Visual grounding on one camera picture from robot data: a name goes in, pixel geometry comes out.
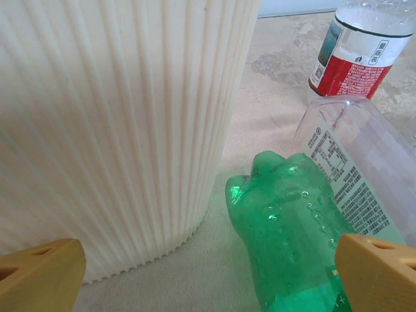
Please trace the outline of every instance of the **plastic bottle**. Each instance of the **plastic bottle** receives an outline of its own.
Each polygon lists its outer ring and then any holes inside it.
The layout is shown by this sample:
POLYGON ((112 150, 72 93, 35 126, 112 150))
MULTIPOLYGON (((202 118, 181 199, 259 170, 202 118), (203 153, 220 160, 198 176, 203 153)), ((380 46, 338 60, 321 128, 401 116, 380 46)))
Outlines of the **plastic bottle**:
POLYGON ((416 28, 415 0, 344 1, 309 78, 308 103, 337 94, 371 98, 416 28))
POLYGON ((227 181, 226 201, 263 311, 351 311, 334 255, 340 236, 354 230, 310 158, 260 153, 251 176, 227 181))

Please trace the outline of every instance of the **clear plastic bottle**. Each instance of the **clear plastic bottle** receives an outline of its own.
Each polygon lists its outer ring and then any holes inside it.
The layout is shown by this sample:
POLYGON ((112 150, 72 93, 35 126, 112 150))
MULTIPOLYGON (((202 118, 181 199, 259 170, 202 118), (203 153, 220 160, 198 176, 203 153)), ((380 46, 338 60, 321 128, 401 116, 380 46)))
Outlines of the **clear plastic bottle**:
POLYGON ((319 96, 371 98, 416 29, 416 0, 344 1, 309 78, 319 96))

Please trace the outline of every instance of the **white vase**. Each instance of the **white vase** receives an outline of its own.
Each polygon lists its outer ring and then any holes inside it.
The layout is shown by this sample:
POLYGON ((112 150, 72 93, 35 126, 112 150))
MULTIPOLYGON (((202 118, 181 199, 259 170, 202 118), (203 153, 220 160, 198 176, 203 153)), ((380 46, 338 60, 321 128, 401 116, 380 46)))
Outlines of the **white vase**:
POLYGON ((0 253, 80 239, 91 282, 201 222, 261 0, 0 4, 0 253))

